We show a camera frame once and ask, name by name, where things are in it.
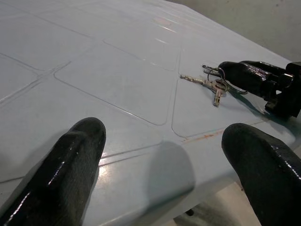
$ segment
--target table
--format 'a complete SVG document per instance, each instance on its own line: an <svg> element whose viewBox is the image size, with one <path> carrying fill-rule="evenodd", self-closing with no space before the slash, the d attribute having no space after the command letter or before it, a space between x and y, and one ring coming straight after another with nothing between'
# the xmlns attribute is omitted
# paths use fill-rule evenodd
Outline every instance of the table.
<svg viewBox="0 0 301 226"><path fill-rule="evenodd" d="M236 180L221 149L235 122L300 144L298 121L268 119L261 99L227 93L216 108L180 80L205 77L202 64L289 62L186 6L1 0L0 31L0 204L85 117L107 130L87 226L158 225Z"/></svg>

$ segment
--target floor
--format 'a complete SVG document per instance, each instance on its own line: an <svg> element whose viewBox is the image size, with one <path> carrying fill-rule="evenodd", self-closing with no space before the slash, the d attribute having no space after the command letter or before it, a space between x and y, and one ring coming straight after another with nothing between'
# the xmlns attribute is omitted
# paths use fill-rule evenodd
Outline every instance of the floor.
<svg viewBox="0 0 301 226"><path fill-rule="evenodd" d="M301 60L299 0L169 0L292 61ZM233 183L164 226L260 226L241 187Z"/></svg>
<svg viewBox="0 0 301 226"><path fill-rule="evenodd" d="M292 61L301 59L300 0L169 0Z"/></svg>
<svg viewBox="0 0 301 226"><path fill-rule="evenodd" d="M194 215L182 214L163 226L260 226L246 194L237 183L206 198L193 208Z"/></svg>

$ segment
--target rust stain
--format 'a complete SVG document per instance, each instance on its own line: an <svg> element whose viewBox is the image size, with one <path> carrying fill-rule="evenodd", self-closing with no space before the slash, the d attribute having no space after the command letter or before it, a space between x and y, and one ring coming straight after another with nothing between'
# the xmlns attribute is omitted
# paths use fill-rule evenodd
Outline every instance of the rust stain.
<svg viewBox="0 0 301 226"><path fill-rule="evenodd" d="M168 20L161 17L155 17L153 20L160 25L171 25L171 23Z"/></svg>
<svg viewBox="0 0 301 226"><path fill-rule="evenodd" d="M258 122L250 124L250 126L254 126L254 125L257 125L257 124L265 122L265 121L268 121L268 119L262 119L262 120L260 120ZM215 137L217 135L222 134L224 131L225 131L224 129L223 130L219 130L219 131L217 131L215 133L205 134L205 135L203 135L201 137L194 138L194 139L185 138L183 140L183 143L186 144L186 143L190 143L190 142L196 142L196 141L200 141L200 140L203 140L203 139L208 139L208 138L211 138L211 137Z"/></svg>
<svg viewBox="0 0 301 226"><path fill-rule="evenodd" d="M195 138L195 139L192 139L192 140L186 138L186 139L184 139L183 143L186 144L186 143L190 143L190 142L200 141L200 140L203 140L203 139L208 139L208 138L210 138L210 137L215 137L215 136L217 136L217 135L220 135L220 134L222 134L223 132L224 132L224 130L220 130L220 131L217 131L217 132L215 132L215 133L206 134L206 135L203 135L203 136L201 136L201 137L198 137L198 138Z"/></svg>

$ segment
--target metal key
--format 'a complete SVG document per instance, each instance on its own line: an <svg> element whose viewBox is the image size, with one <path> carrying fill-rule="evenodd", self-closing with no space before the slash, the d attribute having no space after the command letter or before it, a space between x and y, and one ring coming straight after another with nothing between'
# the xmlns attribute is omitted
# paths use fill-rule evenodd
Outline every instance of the metal key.
<svg viewBox="0 0 301 226"><path fill-rule="evenodd" d="M215 81L209 81L209 80L193 78L193 77L190 77L187 75L182 75L182 74L180 75L180 78L185 79L187 81L201 84L202 86L205 86L205 87L211 89L211 91L215 93L213 105L216 107L218 107L220 105L222 95L225 92L227 92L227 90L228 90L227 84L221 79L217 79Z"/></svg>

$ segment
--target key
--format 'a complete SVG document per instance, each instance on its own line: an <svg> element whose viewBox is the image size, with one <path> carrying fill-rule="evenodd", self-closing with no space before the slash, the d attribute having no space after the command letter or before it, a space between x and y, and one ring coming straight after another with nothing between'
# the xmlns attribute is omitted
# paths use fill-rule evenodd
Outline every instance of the key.
<svg viewBox="0 0 301 226"><path fill-rule="evenodd" d="M205 86L205 87L211 89L211 91L215 93L213 105L216 107L218 107L220 105L222 95L225 92L227 92L227 90L228 90L227 84L221 79L217 79L215 81L209 81L209 80L193 78L193 77L190 77L187 75L182 75L182 74L180 75L180 78L185 79L187 81L201 84L202 86Z"/></svg>

